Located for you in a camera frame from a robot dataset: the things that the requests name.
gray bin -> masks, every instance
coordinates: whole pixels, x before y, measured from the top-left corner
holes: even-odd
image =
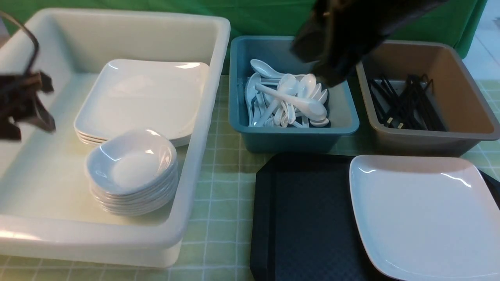
[[[500,139],[500,125],[454,49],[428,42],[389,40],[356,67],[368,120],[380,152],[396,155],[458,157],[481,141]],[[434,99],[448,131],[384,127],[379,123],[367,78],[380,73],[392,82],[408,74],[434,80]]]

green cloth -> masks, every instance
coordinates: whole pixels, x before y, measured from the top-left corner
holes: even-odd
[[[1,0],[0,9],[22,22],[49,8],[95,8],[212,15],[231,22],[240,35],[295,35],[315,0]],[[392,38],[440,42],[464,58],[487,0],[450,0],[399,30]],[[15,30],[10,24],[7,27]]]

blue plastic bin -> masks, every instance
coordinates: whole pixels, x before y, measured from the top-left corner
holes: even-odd
[[[332,150],[341,136],[358,129],[360,120],[349,85],[330,88],[327,101],[331,127],[248,127],[244,97],[247,79],[254,73],[251,59],[268,63],[282,73],[307,74],[311,64],[302,63],[291,52],[291,36],[240,36],[231,42],[229,69],[229,123],[241,133],[246,149],[253,153],[316,152]]]

utensil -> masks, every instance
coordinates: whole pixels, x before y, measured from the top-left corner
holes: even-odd
[[[265,122],[264,122],[264,125],[263,127],[264,128],[272,128],[275,126],[275,122],[274,122],[274,118],[273,117],[269,117]]]
[[[330,123],[330,120],[328,118],[325,118],[321,121],[309,120],[309,122],[311,123],[311,125],[313,127],[322,128],[322,127],[325,127],[326,125],[328,125],[328,123]]]
[[[316,88],[316,76],[314,74],[307,74],[298,83],[298,93],[299,98],[310,98],[314,89]]]
[[[285,74],[283,76],[283,81],[286,81],[286,80],[292,80],[294,79],[295,77],[292,75],[292,74]],[[289,103],[289,102],[285,102],[285,103],[281,103],[281,106],[282,107],[286,107],[286,112],[285,112],[285,117],[287,118],[286,122],[288,124],[292,124],[293,122],[295,122],[295,119],[296,119],[296,115],[295,115],[295,108],[294,106]]]
[[[322,105],[324,105],[325,102],[327,101],[327,98],[328,98],[328,89],[324,89],[321,92],[321,96],[319,97],[319,99],[317,101],[320,102]]]
[[[304,126],[304,128],[309,128],[309,118],[302,116],[302,126]]]
[[[291,96],[291,95],[285,95],[277,90],[271,89],[267,86],[264,86],[262,84],[257,84],[255,85],[255,88],[258,91],[264,92],[266,94],[269,94],[271,96],[274,96],[275,98],[278,98],[282,101],[289,102],[292,105],[294,105],[296,108],[298,108],[306,117],[308,117],[311,120],[316,120],[316,121],[322,121],[327,117],[327,110],[317,100],[309,99],[309,98],[301,98],[297,96]]]
[[[252,126],[254,122],[254,110],[252,106],[254,105],[254,98],[257,96],[257,90],[255,89],[255,85],[257,82],[260,82],[261,76],[258,73],[252,74],[248,81],[246,82],[245,87],[245,101],[246,101],[246,109],[248,110],[248,126]]]
[[[281,127],[286,128],[288,127],[288,107],[283,101],[281,102],[281,106],[283,107],[283,115],[281,116],[279,124]]]
[[[258,111],[262,115],[266,111],[266,109],[268,108],[266,106],[266,101],[264,99],[264,93],[258,92],[256,98],[257,98]]]
[[[322,94],[321,84],[316,84],[314,86],[314,89],[312,89],[312,92],[311,92],[310,96],[306,96],[306,98],[310,98],[310,99],[319,101],[320,97],[321,97],[321,94]]]
[[[259,104],[257,102],[257,97],[255,97],[253,104],[251,106],[251,109],[253,111],[253,116],[252,120],[250,123],[250,127],[254,127],[257,121],[261,118],[261,111],[259,110]]]
[[[274,114],[273,117],[273,122],[275,125],[279,125],[281,122],[281,118],[283,117],[283,113],[285,113],[285,110],[283,109],[283,105],[278,108],[276,113]]]
[[[270,79],[281,79],[285,75],[285,73],[278,72],[274,70],[269,64],[263,62],[260,59],[251,59],[250,60],[251,68],[259,73],[262,77],[270,78]],[[297,80],[301,80],[305,74],[294,75]]]
[[[266,87],[266,86],[261,85],[261,84],[257,84],[257,85],[261,85],[261,86],[265,87],[265,89],[273,90],[273,91],[275,91],[277,93],[281,93],[282,95],[285,95],[287,97],[289,95],[291,96],[291,95],[295,95],[297,93],[297,80],[293,75],[284,76],[283,78],[281,78],[280,82],[281,82],[281,84],[279,85],[278,90],[271,89],[271,88]],[[281,102],[281,100],[274,99],[272,101],[272,103],[269,105],[269,107],[262,114],[260,120],[255,124],[255,126],[262,127],[262,125],[264,124],[264,122],[266,122],[266,120],[271,115],[271,113],[280,105],[280,102]]]

white floor tile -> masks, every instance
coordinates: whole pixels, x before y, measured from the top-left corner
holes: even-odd
[[[500,64],[495,61],[477,37],[472,40],[472,45],[467,57],[463,59],[463,63],[472,78],[476,80],[500,79]]]

